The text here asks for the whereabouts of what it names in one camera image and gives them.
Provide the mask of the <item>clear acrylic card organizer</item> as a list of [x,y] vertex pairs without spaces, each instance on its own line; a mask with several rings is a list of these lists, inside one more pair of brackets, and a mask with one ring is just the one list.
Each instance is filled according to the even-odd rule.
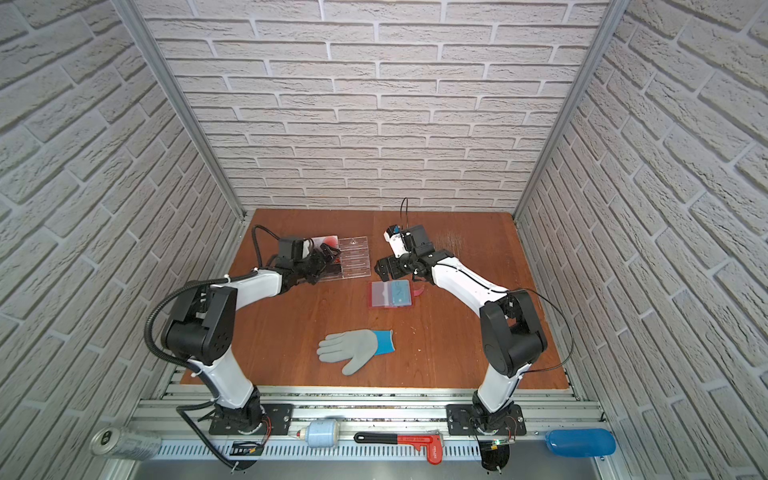
[[371,258],[367,236],[339,238],[340,255],[321,274],[321,281],[368,278]]

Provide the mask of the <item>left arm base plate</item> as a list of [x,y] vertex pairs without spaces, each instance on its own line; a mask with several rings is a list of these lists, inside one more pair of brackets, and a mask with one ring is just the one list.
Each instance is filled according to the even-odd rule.
[[253,404],[240,409],[217,405],[209,433],[212,435],[262,435],[271,427],[271,435],[288,433],[294,406],[292,404]]

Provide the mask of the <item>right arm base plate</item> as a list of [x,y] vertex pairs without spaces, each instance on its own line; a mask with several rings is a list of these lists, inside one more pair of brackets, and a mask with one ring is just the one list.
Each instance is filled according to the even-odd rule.
[[511,403],[494,413],[482,405],[449,404],[446,406],[448,431],[454,436],[525,436],[527,427],[521,407]]

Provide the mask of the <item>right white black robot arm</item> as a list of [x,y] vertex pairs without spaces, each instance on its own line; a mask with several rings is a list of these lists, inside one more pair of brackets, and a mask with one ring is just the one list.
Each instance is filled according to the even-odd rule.
[[486,431],[512,416],[513,395],[530,388],[569,388],[566,364],[551,342],[554,323],[543,317],[553,302],[532,288],[530,271],[508,214],[454,213],[409,217],[409,199],[384,237],[392,255],[374,270],[383,281],[411,276],[454,295],[479,318],[481,350],[488,361],[472,399],[471,417]]

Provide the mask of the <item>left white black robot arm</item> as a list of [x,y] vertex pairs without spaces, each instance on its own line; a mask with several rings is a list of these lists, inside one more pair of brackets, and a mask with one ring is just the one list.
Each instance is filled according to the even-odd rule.
[[170,293],[153,308],[143,331],[150,353],[197,375],[212,396],[205,406],[244,432],[262,425],[265,413],[257,387],[232,351],[237,311],[294,286],[318,283],[341,257],[335,243],[274,238],[277,253],[265,261],[256,249],[257,265],[249,273],[189,281]]

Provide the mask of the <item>red leather card holder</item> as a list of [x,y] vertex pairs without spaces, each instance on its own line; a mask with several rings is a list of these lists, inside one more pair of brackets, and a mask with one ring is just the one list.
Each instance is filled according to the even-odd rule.
[[414,304],[425,287],[409,280],[376,281],[369,286],[370,308],[404,308]]

